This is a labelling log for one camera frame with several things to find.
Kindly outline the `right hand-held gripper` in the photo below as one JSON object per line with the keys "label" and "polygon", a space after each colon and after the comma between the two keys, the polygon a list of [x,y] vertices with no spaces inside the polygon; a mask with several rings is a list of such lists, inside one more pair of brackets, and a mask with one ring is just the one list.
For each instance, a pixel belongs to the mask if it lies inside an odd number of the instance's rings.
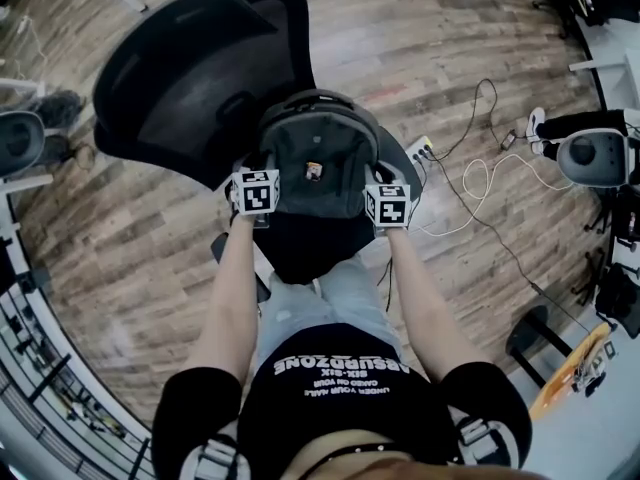
{"label": "right hand-held gripper", "polygon": [[418,174],[389,163],[366,165],[363,189],[364,212],[377,229],[407,228],[413,202],[418,199]]}

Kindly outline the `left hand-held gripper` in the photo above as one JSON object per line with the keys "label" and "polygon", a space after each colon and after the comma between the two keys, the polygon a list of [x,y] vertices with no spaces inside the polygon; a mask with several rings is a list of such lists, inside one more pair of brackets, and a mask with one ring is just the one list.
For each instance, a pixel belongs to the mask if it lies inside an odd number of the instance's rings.
{"label": "left hand-held gripper", "polygon": [[273,213],[280,197],[280,172],[278,169],[233,172],[229,196],[232,209],[242,215]]}

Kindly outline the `grey backpack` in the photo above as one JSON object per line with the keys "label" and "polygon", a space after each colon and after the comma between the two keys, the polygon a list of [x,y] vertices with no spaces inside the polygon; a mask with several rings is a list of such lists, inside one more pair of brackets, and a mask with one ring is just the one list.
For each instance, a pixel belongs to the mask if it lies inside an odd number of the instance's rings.
{"label": "grey backpack", "polygon": [[332,91],[298,92],[269,108],[259,151],[279,170],[280,213],[352,219],[364,208],[366,173],[379,160],[379,125]]}

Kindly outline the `black mesh office chair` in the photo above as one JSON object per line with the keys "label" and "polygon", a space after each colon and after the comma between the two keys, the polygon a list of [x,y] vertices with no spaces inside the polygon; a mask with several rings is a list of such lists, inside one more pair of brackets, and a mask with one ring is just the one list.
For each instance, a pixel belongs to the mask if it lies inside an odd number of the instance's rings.
{"label": "black mesh office chair", "polygon": [[[95,141],[108,155],[223,189],[230,201],[233,172],[276,169],[259,151],[263,115],[312,89],[326,90],[312,71],[307,0],[172,0],[106,61],[93,92]],[[378,163],[415,170],[377,122]],[[364,208],[352,219],[244,216],[254,218],[256,246],[290,284],[316,280],[391,229],[375,228]]]}

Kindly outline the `person's right forearm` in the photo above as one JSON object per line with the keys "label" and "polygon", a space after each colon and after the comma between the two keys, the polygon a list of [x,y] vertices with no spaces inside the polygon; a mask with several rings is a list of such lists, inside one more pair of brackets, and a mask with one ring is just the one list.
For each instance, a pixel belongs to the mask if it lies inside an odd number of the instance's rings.
{"label": "person's right forearm", "polygon": [[428,378],[439,382],[464,364],[488,363],[456,322],[408,231],[391,228],[386,236],[409,343]]}

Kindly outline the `person's left forearm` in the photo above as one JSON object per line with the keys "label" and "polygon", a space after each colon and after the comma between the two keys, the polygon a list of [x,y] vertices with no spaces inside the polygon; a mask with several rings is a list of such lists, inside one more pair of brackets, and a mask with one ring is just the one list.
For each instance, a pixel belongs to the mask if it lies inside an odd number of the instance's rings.
{"label": "person's left forearm", "polygon": [[199,338],[183,368],[216,368],[247,379],[258,334],[254,218],[235,217],[213,282]]}

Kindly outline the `black swivel chair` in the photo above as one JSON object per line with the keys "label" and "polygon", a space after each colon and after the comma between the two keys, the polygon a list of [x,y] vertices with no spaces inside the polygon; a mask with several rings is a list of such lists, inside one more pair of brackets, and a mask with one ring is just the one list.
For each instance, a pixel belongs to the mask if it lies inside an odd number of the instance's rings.
{"label": "black swivel chair", "polygon": [[585,224],[585,232],[596,230],[603,234],[611,227],[611,236],[623,247],[635,252],[640,244],[640,193],[623,186],[620,188],[594,188],[600,203],[595,220]]}
{"label": "black swivel chair", "polygon": [[621,326],[631,339],[640,338],[640,267],[621,263],[605,265],[605,251],[586,252],[588,278],[571,288],[579,296],[578,304],[591,304],[596,316],[610,325]]}

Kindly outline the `white power strip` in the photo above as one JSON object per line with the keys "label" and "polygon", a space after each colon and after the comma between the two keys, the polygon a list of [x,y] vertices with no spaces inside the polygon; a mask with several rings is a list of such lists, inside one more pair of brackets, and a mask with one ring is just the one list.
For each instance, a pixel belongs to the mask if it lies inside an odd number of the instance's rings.
{"label": "white power strip", "polygon": [[412,163],[416,163],[424,158],[431,148],[432,142],[430,139],[426,135],[422,135],[405,148],[405,153]]}

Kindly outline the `person's grey jeans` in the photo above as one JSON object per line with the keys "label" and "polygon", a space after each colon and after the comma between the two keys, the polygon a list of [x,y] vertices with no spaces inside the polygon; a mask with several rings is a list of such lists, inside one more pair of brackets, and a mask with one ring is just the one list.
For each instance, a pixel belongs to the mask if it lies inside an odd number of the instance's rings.
{"label": "person's grey jeans", "polygon": [[261,366],[287,339],[318,326],[349,324],[402,354],[398,335],[383,312],[372,276],[358,255],[318,278],[319,286],[287,284],[273,273],[270,298],[261,310],[256,365]]}

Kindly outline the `person's black printed shirt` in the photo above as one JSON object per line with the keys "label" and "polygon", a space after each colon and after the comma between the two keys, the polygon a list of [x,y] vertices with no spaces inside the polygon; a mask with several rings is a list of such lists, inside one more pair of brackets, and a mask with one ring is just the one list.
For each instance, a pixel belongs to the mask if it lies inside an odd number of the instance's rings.
{"label": "person's black printed shirt", "polygon": [[252,480],[278,480],[306,444],[348,430],[381,435],[419,461],[446,464],[461,443],[453,410],[489,423],[493,438],[509,431],[519,459],[527,458],[531,419],[497,366],[471,362],[431,382],[364,331],[314,326],[278,346],[248,388],[218,368],[173,375],[153,422],[151,457],[157,480],[178,480],[190,452],[235,424]]}

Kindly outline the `grey storage shelf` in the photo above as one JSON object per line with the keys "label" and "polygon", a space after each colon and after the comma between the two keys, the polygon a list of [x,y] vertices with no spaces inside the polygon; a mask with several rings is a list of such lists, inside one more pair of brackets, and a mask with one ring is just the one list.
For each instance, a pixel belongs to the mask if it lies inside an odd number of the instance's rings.
{"label": "grey storage shelf", "polygon": [[31,302],[32,273],[15,271],[0,238],[0,401],[79,480],[156,480],[147,438],[132,434],[72,370]]}

